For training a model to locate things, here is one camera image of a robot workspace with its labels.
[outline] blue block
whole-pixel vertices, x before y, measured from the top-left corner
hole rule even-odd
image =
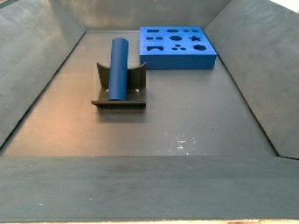
[[[217,53],[201,28],[140,27],[140,63],[149,70],[212,69]]]

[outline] gray floor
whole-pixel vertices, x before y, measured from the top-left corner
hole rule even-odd
[[[220,62],[212,71],[148,71],[147,108],[97,109],[96,62],[109,65],[112,38],[137,31],[91,31],[5,144],[2,156],[273,156]]]

